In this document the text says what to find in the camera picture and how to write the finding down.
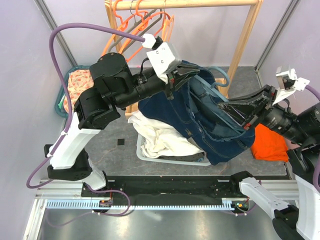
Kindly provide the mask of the white garment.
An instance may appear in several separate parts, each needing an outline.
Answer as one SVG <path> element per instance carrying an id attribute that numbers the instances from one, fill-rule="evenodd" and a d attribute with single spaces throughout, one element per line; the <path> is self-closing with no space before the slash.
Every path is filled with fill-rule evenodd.
<path id="1" fill-rule="evenodd" d="M 173 126 L 147 118 L 139 110 L 133 112 L 127 122 L 144 137 L 145 143 L 140 148 L 148 158 L 184 157 L 204 152 L 182 136 Z"/>

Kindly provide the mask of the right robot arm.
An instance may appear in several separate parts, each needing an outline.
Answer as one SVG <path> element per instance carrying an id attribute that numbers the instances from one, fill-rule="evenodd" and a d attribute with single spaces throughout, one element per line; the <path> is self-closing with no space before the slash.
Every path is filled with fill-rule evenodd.
<path id="1" fill-rule="evenodd" d="M 287 151 L 298 187 L 299 206 L 289 204 L 263 187 L 248 171 L 230 177 L 229 191 L 235 197 L 245 195 L 271 219 L 282 240 L 318 240 L 320 238 L 320 105 L 299 115 L 278 103 L 293 90 L 277 90 L 265 85 L 257 92 L 217 106 L 245 130 L 261 124 L 283 136 L 297 148 Z"/>

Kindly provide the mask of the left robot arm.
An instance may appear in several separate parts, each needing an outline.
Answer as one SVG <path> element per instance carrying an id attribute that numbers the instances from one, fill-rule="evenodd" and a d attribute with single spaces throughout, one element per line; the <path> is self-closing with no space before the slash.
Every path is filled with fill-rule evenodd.
<path id="1" fill-rule="evenodd" d="M 200 71 L 193 63 L 179 62 L 170 70 L 164 83 L 155 69 L 141 68 L 132 74 L 123 55 L 108 53 L 89 67 L 93 86 L 82 92 L 70 107 L 71 122 L 62 140 L 48 147 L 50 158 L 47 174 L 50 180 L 82 181 L 99 197 L 110 191 L 107 176 L 97 169 L 85 151 L 87 143 L 104 130 L 109 123 L 120 118 L 118 109 L 163 92 L 167 99 L 187 80 Z"/>

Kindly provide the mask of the orange hanger of grey garment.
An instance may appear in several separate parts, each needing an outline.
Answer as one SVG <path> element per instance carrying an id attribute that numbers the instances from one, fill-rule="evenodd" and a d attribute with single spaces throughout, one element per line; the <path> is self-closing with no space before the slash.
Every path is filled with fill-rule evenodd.
<path id="1" fill-rule="evenodd" d="M 158 24 L 158 22 L 160 22 L 160 20 L 162 20 L 163 22 L 163 15 L 157 15 L 158 18 L 153 17 L 152 19 L 148 19 L 148 17 L 150 17 L 152 14 L 160 12 L 163 8 L 159 8 L 159 11 L 155 10 L 155 12 L 150 11 L 148 13 L 146 13 L 143 17 L 140 16 L 138 14 L 138 9 L 136 7 L 136 13 L 134 13 L 133 15 L 135 16 L 140 16 L 141 17 L 141 22 L 137 24 L 137 26 L 133 27 L 133 30 L 130 30 L 129 33 L 132 32 L 133 35 L 138 35 L 138 37 L 143 37 L 144 34 L 151 34 L 151 29 L 154 26 L 160 26 Z M 133 39 L 128 39 L 124 42 L 124 45 L 120 48 L 119 53 L 123 54 L 125 53 L 125 51 L 127 51 L 136 41 Z M 143 49 L 143 46 L 141 45 L 130 57 L 126 58 L 126 62 L 129 63 L 141 50 Z"/>

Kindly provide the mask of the blue-grey hanger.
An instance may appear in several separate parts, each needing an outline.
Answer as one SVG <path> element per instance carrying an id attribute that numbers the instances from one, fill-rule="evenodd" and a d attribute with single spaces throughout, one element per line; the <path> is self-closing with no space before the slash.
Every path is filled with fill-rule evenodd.
<path id="1" fill-rule="evenodd" d="M 205 96 L 200 96 L 196 94 L 197 98 L 205 105 L 209 111 L 214 114 L 218 119 L 221 120 L 220 125 L 224 126 L 228 131 L 234 132 L 236 135 L 241 135 L 245 130 L 239 126 L 227 113 L 222 109 L 218 108 L 218 104 L 228 103 L 229 100 L 217 89 L 217 87 L 228 87 L 230 84 L 230 78 L 227 73 L 217 66 L 210 66 L 208 68 L 200 67 L 200 72 L 194 76 L 194 79 L 197 80 L 197 83 L 204 90 Z M 211 73 L 211 70 L 218 71 L 225 78 L 225 83 L 217 82 Z M 196 91 L 196 84 L 193 84 L 194 92 Z"/>

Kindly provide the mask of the blue denim jeans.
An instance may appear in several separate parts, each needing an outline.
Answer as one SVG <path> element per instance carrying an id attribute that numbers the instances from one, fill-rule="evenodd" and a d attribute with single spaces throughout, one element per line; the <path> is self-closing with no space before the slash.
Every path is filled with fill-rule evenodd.
<path id="1" fill-rule="evenodd" d="M 173 99 L 164 92 L 141 100 L 138 109 L 148 119 L 158 120 L 174 127 L 183 137 L 192 138 L 205 151 L 212 165 L 226 163 L 245 150 L 255 141 L 254 129 L 242 134 L 225 129 L 222 121 L 207 109 L 197 94 L 205 97 L 204 90 L 191 77 L 173 93 Z"/>

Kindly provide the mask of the dark grey dotted garment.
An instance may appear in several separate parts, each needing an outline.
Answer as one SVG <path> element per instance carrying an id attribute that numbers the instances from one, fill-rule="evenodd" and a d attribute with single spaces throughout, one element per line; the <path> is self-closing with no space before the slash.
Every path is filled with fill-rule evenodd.
<path id="1" fill-rule="evenodd" d="M 178 161 L 178 162 L 202 162 L 204 160 L 205 153 L 200 152 L 193 155 L 185 156 L 159 156 L 158 159 L 169 160 L 169 161 Z"/>

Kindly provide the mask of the orange hanger of white garment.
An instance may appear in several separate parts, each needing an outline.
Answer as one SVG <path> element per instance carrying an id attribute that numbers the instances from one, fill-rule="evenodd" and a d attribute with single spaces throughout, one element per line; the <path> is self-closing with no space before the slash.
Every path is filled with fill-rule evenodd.
<path id="1" fill-rule="evenodd" d="M 163 2 L 162 10 L 159 12 L 153 13 L 150 17 L 148 17 L 148 19 L 150 20 L 157 15 L 163 15 L 161 27 L 158 29 L 158 31 L 153 36 L 157 37 L 158 34 L 161 33 L 161 36 L 160 36 L 161 39 L 165 42 L 168 42 L 171 38 L 171 35 L 172 35 L 175 16 L 169 15 L 165 11 L 166 3 L 167 3 L 167 1 L 165 0 Z"/>

